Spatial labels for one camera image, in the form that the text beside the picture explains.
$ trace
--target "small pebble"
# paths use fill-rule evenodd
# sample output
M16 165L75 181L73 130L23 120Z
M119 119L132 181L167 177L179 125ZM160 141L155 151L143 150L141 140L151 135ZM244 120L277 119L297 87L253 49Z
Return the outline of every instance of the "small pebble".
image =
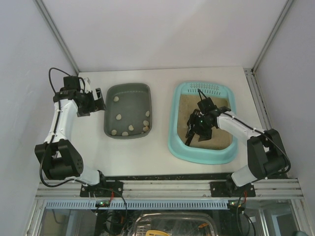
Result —
M144 120L144 121L143 121L143 125L144 125L144 126L149 126L149 124L150 124L150 123L149 123L147 120Z

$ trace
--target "gray plastic tray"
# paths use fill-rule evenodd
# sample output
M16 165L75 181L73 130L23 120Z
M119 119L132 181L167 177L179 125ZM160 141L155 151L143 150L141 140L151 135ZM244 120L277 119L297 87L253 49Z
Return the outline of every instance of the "gray plastic tray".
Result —
M114 101L115 96L119 97L119 101ZM147 111L150 111L149 117L146 116ZM118 114L121 114L121 120L116 119ZM143 131L144 120L150 123L147 132ZM128 129L130 125L133 126L133 131ZM106 135L114 139L141 138L148 135L151 127L152 104L149 86L132 83L115 85L108 90L104 118L104 132ZM111 134L114 129L117 131L116 135ZM129 135L122 136L123 132L128 132Z

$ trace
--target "white wall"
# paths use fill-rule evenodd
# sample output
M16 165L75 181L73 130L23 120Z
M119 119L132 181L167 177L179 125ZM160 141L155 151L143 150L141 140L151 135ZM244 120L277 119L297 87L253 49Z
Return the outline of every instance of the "white wall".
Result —
M53 115L48 69L73 73L32 0L0 7L0 231L22 235L39 183L34 154ZM54 72L54 84L62 84Z
M44 0L80 71L252 67L286 0Z
M295 1L257 71L273 125L279 130L315 218L315 1Z

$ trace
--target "aluminum frame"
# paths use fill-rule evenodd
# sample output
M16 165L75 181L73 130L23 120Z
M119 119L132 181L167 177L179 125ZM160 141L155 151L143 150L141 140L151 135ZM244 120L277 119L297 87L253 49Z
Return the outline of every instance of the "aluminum frame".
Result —
M282 23L285 20L285 17L287 16L287 14L289 13L289 10L291 9L293 3L295 2L295 0L287 0L279 17L276 20L276 23L274 25L274 27L272 28L264 46L262 47L259 56L257 57L254 66L252 68L253 73L255 73L262 61L262 59L264 58L266 52L268 51L269 46L271 45L271 43L273 42L274 38L276 37Z
M271 129L271 119L267 111L266 103L264 102L264 97L261 92L260 85L256 79L256 76L252 73L249 68L244 69L244 73L250 87L252 98L257 109L258 117L263 129Z
M218 180L121 180L124 183L123 197L126 200L236 200L234 198L211 197L210 182ZM256 197L249 199L303 199L303 193L297 179L263 179L254 183ZM68 182L58 191L39 184L35 199L37 200L77 200L80 198L81 184Z
M236 200L237 198L212 198L210 182L213 180L125 180L123 196L127 201L148 200L156 202L165 200L189 200L190 202L200 202L201 200ZM68 200L68 202L78 203L82 201L103 201L109 198L91 197L83 200L79 197L81 184L69 182L60 186L58 191L52 190L40 184L33 206L33 211L25 231L27 236L36 236L40 231L41 219L45 208L52 208L51 201ZM308 235L314 235L313 222L305 204L301 187L297 179L267 179L254 184L257 196L248 198L251 200L289 200L296 225L299 230ZM192 196L193 191L200 191ZM91 208L90 204L84 204L82 209ZM261 218L261 227L265 235L268 235L266 222Z
M75 71L75 73L78 75L80 70L75 62L70 50L68 49L65 41L63 40L63 37L59 33L59 30L57 29L56 24L54 23L52 17L50 16L45 4L42 0L33 0L35 5L37 6L40 14L42 15L44 21L46 22L48 28L50 29L51 33L53 34L54 38L57 40L57 43L59 44L62 52L64 53L66 59L69 61L70 65L72 66L72 69Z

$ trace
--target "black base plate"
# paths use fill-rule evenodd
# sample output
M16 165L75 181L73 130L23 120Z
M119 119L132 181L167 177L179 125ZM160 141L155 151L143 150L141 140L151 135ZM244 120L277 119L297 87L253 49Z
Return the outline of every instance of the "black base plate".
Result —
M124 190L124 183L120 181L109 181L109 182L106 182L106 185L103 188L112 189L122 195L123 190ZM95 189L93 189L93 186L82 185L81 191L80 191L81 198L88 198L88 197L93 198L94 194L95 194L95 197L97 198L99 197L110 198L112 195L112 192L110 190L102 189L102 187L99 187L96 185L95 185Z
M251 184L246 184L230 193L225 181L214 181L210 182L210 190L212 198L240 197L244 191L247 191L247 197L256 197L254 186Z

